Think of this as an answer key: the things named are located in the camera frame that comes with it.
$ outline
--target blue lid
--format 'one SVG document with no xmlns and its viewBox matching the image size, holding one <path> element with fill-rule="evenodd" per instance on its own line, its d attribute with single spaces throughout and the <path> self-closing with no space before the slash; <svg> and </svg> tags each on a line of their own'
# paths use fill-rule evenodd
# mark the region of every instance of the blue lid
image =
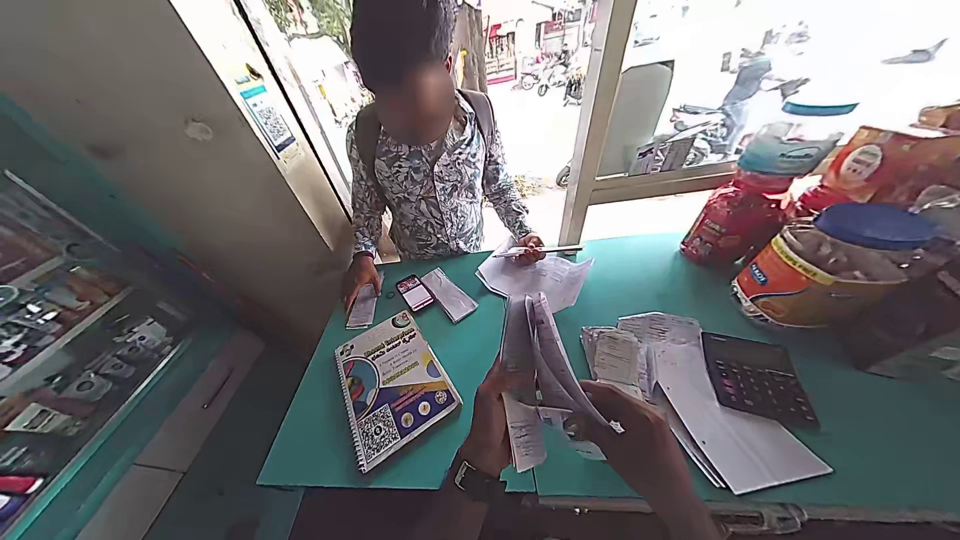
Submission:
<svg viewBox="0 0 960 540">
<path fill-rule="evenodd" d="M 877 203 L 838 203 L 813 225 L 849 244 L 886 251 L 917 249 L 936 235 L 936 225 L 926 218 Z"/>
<path fill-rule="evenodd" d="M 783 103 L 781 110 L 783 110 L 783 112 L 796 114 L 798 116 L 839 116 L 840 114 L 847 114 L 848 112 L 853 111 L 856 109 L 857 105 L 860 104 L 848 103 L 847 105 L 805 105 L 787 101 Z"/>
</svg>

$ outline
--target watch strap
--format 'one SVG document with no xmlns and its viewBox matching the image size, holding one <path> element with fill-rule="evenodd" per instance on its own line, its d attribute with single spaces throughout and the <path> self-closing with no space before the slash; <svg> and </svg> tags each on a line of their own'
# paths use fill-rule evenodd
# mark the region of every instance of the watch strap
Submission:
<svg viewBox="0 0 960 540">
<path fill-rule="evenodd" d="M 448 472 L 450 481 L 477 503 L 493 503 L 507 491 L 507 482 L 477 469 L 457 454 Z"/>
</svg>

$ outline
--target hand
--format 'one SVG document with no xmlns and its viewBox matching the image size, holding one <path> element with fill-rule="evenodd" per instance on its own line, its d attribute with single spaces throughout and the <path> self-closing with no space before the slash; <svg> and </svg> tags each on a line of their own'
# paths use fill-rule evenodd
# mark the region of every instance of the hand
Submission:
<svg viewBox="0 0 960 540">
<path fill-rule="evenodd" d="M 648 499 L 695 497 L 684 454 L 658 411 L 611 384 L 581 380 L 580 386 L 604 418 L 624 429 L 617 433 L 589 418 L 584 422 L 586 438 L 600 447 L 630 487 Z"/>
<path fill-rule="evenodd" d="M 344 310 L 350 313 L 353 307 L 353 301 L 356 300 L 360 289 L 367 283 L 373 283 L 373 290 L 380 296 L 380 276 L 376 273 L 376 265 L 373 264 L 373 258 L 366 255 L 357 254 L 353 256 L 353 262 L 350 268 L 344 274 L 343 301 Z"/>
<path fill-rule="evenodd" d="M 533 264 L 534 262 L 542 260 L 544 257 L 546 257 L 546 253 L 541 253 L 540 251 L 534 249 L 543 247 L 543 240 L 541 240 L 536 233 L 529 233 L 526 236 L 523 236 L 516 242 L 516 245 L 527 248 L 527 251 L 524 252 L 523 255 L 514 257 L 514 261 L 519 262 L 520 264 Z"/>
<path fill-rule="evenodd" d="M 470 433 L 460 447 L 460 456 L 470 465 L 497 478 L 510 466 L 513 455 L 502 396 L 513 386 L 513 381 L 514 376 L 503 369 L 503 362 L 497 356 L 477 388 Z"/>
</svg>

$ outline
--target backpack strap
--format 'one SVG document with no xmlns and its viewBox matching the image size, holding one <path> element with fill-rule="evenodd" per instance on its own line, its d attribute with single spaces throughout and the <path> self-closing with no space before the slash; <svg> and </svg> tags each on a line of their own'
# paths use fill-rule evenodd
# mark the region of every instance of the backpack strap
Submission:
<svg viewBox="0 0 960 540">
<path fill-rule="evenodd" d="M 480 135 L 483 141 L 490 148 L 490 141 L 493 137 L 493 105 L 490 103 L 490 97 L 483 92 L 476 90 L 467 90 L 460 88 L 460 94 L 464 96 L 467 103 L 473 107 L 473 112 L 477 115 L 477 123 L 480 125 Z"/>
<path fill-rule="evenodd" d="M 376 115 L 376 103 L 371 103 L 357 113 L 356 123 L 353 126 L 353 142 L 360 155 L 360 162 L 367 169 L 367 178 L 377 186 L 380 182 L 376 178 L 376 168 L 373 162 L 376 159 L 376 143 L 380 140 L 380 119 Z"/>
</svg>

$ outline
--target glass display case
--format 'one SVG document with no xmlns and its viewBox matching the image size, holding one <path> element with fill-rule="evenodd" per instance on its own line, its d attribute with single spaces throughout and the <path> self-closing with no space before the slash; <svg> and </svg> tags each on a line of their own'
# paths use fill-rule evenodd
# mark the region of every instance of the glass display case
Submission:
<svg viewBox="0 0 960 540">
<path fill-rule="evenodd" d="M 63 485 L 59 480 L 91 445 L 103 442 L 187 345 L 197 317 L 10 171 L 0 175 L 0 282 L 6 536 L 51 486 Z"/>
</svg>

